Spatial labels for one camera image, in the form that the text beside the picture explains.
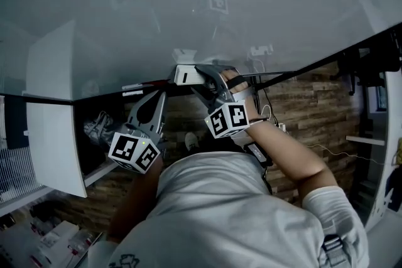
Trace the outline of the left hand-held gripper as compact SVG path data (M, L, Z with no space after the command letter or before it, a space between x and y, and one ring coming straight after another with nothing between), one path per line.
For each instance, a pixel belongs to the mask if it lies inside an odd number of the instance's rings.
M160 140L165 124L166 92L156 90L140 99L130 111L128 123L146 134L115 132L108 152L109 159L120 167L145 174L161 151L152 140Z

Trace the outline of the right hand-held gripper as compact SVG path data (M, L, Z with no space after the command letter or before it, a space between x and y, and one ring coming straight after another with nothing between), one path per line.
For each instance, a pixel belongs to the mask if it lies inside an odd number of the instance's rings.
M245 100L235 102L220 73L231 69L226 65L197 64L198 72L205 77L203 85L191 85L192 92L208 108L205 123L215 139L230 137L246 130L250 124Z

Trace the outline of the white whiteboard eraser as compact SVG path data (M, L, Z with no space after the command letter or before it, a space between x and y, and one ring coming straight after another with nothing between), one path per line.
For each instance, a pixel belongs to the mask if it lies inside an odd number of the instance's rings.
M203 85L205 77L197 71L195 65L177 65L174 74L174 83L183 85Z

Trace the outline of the black-framed whiteboard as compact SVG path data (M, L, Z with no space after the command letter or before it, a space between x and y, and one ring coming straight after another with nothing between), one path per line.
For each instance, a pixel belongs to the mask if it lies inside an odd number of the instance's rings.
M402 0L0 0L0 93L78 100L179 64L299 70L402 23Z

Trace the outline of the person's left forearm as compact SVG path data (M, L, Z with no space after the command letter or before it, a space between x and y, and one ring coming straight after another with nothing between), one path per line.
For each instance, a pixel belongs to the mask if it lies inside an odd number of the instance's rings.
M163 159L158 156L145 174L134 177L126 196L111 219L106 240L120 243L135 226L146 219L156 205L162 169Z

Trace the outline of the person's right forearm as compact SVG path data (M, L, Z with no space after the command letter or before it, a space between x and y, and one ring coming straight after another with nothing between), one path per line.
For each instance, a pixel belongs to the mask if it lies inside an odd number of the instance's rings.
M270 122L253 124L247 133L291 181L301 184L316 179L323 180L323 186L335 184L332 173L321 158Z

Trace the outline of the person's right hand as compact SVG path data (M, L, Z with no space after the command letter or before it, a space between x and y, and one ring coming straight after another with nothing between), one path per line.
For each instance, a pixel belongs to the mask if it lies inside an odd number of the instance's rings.
M253 94L248 82L233 69L223 70L220 75L234 98L244 101L249 119L258 119L259 113L254 104Z

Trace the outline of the person's white shoe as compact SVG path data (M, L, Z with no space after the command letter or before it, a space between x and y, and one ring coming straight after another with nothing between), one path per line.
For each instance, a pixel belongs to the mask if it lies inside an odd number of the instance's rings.
M200 148L198 137L193 132L188 132L185 134L185 147L189 154L198 152Z

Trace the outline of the grey crumpled bag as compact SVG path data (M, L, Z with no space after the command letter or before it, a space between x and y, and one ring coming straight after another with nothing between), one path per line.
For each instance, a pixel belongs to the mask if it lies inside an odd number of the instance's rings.
M112 118L107 112L101 111L95 119L84 120L83 128L90 142L108 153L115 132L119 132L123 124L122 121Z

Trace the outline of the white shelf board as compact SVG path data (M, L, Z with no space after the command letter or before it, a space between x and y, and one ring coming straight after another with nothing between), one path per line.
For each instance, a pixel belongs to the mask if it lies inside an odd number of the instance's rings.
M95 170L85 176L84 178L84 185L85 187L90 186L91 184L95 183L97 180L101 179L103 176L107 175L118 165L114 161L105 161L100 166L98 166Z

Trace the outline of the black wrist-mounted device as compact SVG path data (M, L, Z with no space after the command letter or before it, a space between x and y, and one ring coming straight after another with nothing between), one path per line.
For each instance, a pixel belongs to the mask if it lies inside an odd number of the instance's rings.
M263 168L273 166L273 160L257 142L250 142L249 144L246 144L244 146L244 151L250 155L253 155Z

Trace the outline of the white cabinet panel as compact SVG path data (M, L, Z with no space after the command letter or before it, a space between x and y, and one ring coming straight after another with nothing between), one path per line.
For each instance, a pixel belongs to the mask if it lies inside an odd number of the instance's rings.
M26 104L31 159L37 182L87 197L77 152L73 107Z

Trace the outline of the white T-shirt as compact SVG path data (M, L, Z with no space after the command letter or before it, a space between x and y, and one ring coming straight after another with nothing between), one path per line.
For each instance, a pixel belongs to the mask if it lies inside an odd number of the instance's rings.
M330 268L330 235L348 266L368 267L366 231L341 188L295 206L269 194L252 156L200 153L164 170L155 208L118 244L92 246L89 268Z

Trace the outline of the white cardboard box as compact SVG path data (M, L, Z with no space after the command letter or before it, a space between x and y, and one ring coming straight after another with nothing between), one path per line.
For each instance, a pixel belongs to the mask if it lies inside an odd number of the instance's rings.
M63 245L67 246L68 240L78 231L78 225L64 220L40 239L38 248L41 250L56 250Z

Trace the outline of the black office chair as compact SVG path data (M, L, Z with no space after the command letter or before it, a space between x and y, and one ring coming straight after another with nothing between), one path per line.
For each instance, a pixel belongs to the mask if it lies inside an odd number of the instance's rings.
M338 72L330 76L330 79L350 76L350 96L354 95L356 85L385 87L385 81L380 74L397 72L401 68L400 54L401 47L394 31L373 36L338 54Z

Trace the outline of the grey desk shelf board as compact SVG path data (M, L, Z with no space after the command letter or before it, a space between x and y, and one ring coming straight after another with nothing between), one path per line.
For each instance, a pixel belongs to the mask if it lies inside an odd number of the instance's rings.
M364 144L370 144L375 146L385 146L385 141L381 139L373 139L366 137L358 137L358 136L346 136L345 139L350 142L358 142Z

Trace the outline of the white desk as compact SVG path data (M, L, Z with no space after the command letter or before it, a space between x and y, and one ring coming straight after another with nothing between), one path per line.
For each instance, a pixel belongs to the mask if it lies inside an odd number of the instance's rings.
M385 155L382 161L375 162L382 171L374 204L365 224L367 231L370 231L384 218L384 212L388 208L391 194L386 192L386 185L396 167L398 140L402 137L402 70L386 72L385 81L387 98Z

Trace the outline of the black metal stand frame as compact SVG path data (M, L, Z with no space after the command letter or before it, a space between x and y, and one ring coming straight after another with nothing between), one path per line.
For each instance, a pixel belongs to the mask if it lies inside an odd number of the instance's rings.
M241 73L246 80L251 81L251 85L254 87L254 90L260 91L262 89L268 88L270 86L276 85L277 83L283 82L285 80L291 79L297 75L300 75L300 71L292 71L292 72L261 72L261 73ZM267 77L266 81L259 81L259 77Z

